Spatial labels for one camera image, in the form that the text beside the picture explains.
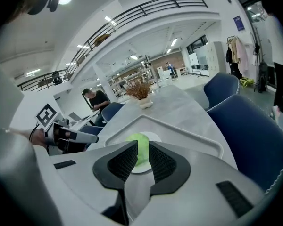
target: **cable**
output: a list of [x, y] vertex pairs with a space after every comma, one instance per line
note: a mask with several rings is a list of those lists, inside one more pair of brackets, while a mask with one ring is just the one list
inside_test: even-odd
[[36, 127], [35, 127], [35, 128], [32, 130], [32, 132], [30, 133], [30, 135], [29, 135], [29, 141], [30, 141], [30, 142], [32, 142], [31, 139], [32, 139], [33, 133], [36, 131], [36, 129], [37, 129], [37, 127], [38, 127], [39, 125], [40, 125], [40, 124], [37, 123]]

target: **dried plant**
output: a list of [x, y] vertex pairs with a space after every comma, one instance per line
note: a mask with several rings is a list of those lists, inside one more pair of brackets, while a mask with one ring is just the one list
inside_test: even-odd
[[139, 70], [137, 78], [128, 82], [127, 95], [142, 100], [148, 97], [150, 93], [151, 83], [149, 80], [143, 79], [142, 70]]

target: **potted plant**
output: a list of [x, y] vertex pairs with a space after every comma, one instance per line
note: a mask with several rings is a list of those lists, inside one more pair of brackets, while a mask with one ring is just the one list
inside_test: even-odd
[[141, 109], [152, 106], [152, 101], [148, 97], [150, 93], [151, 83], [147, 78], [142, 77], [142, 70], [138, 72], [137, 78], [127, 83], [127, 95], [136, 98]]

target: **cabinet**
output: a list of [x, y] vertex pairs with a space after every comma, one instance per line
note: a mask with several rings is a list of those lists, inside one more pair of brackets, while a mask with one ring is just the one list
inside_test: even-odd
[[222, 42], [212, 42], [205, 45], [208, 73], [212, 78], [218, 72], [226, 73], [225, 53]]

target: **white plate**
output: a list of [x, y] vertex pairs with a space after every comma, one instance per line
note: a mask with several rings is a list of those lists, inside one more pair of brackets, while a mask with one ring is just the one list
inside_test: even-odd
[[[144, 132], [140, 132], [141, 134], [144, 134], [145, 136], [147, 136], [149, 138], [149, 141], [157, 141], [157, 142], [161, 142], [161, 139], [159, 138], [158, 135], [156, 135], [153, 132], [150, 131], [144, 131]], [[132, 172], [133, 174], [140, 174], [140, 173], [144, 173], [146, 171], [151, 170], [151, 164], [149, 161], [144, 162], [141, 165], [138, 165], [137, 167], [134, 167]]]

